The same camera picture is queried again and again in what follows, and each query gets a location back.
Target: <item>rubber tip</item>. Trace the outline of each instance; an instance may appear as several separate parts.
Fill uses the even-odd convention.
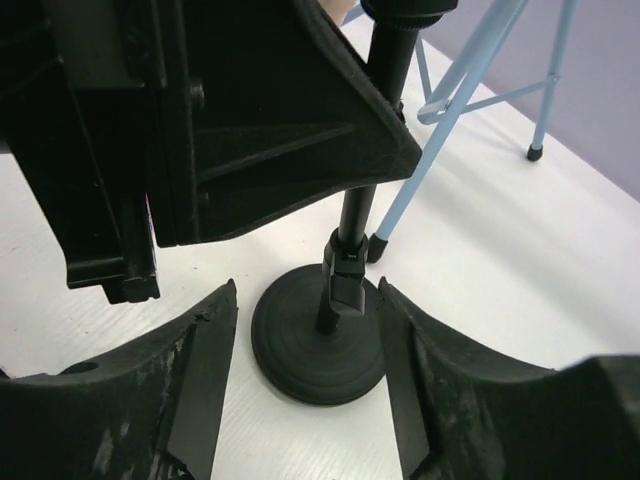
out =
[[[542,158],[542,147],[539,150],[536,150],[531,145],[529,145],[529,151],[527,152],[527,160],[530,162],[537,162]]]
[[[367,253],[367,263],[376,263],[382,258],[384,249],[387,248],[389,240],[382,240],[374,233],[369,239],[369,251]]]

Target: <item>light blue tripod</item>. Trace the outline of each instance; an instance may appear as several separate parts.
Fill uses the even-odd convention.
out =
[[[370,263],[375,263],[382,257],[391,233],[422,183],[458,118],[463,113],[544,89],[538,122],[527,152],[527,159],[532,162],[542,157],[542,141],[547,130],[555,88],[560,79],[560,68],[569,39],[569,31],[573,22],[577,0],[563,0],[547,77],[544,80],[503,95],[496,95],[469,104],[473,92],[482,82],[487,69],[500,51],[509,36],[511,28],[517,22],[527,3],[528,0],[494,0],[433,92],[431,91],[422,39],[418,38],[416,54],[425,96],[425,105],[418,112],[418,120],[424,125],[432,123],[437,123],[437,125],[424,146],[422,158],[413,176],[404,182],[378,230],[371,236],[368,258]],[[360,5],[356,6],[347,15],[344,23],[349,23],[362,13],[362,7]]]

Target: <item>black pole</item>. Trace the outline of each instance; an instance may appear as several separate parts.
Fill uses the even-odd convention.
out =
[[[398,30],[385,24],[376,24],[373,30],[367,72],[394,109],[400,104],[418,34],[419,30]],[[356,253],[362,246],[375,192],[375,185],[345,192],[338,243],[347,254]],[[316,318],[316,330],[327,335],[336,331],[340,321],[340,315],[331,308],[329,302],[329,282],[330,279],[327,279],[322,290]]]

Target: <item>screw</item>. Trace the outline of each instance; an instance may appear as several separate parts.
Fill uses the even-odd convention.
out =
[[[194,109],[201,110],[204,108],[204,87],[202,80],[192,78],[189,85],[189,94],[191,95],[191,106]]]

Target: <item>round black base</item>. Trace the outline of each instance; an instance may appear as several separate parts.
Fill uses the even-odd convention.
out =
[[[527,160],[530,162],[537,162],[542,158],[542,147],[539,150],[536,150],[531,145],[529,145],[529,150],[527,151]]]
[[[315,328],[324,282],[320,265],[276,280],[258,302],[251,340],[260,369],[280,391],[311,405],[341,405],[384,376],[378,290],[365,280],[365,315],[341,318],[337,330],[324,335]]]

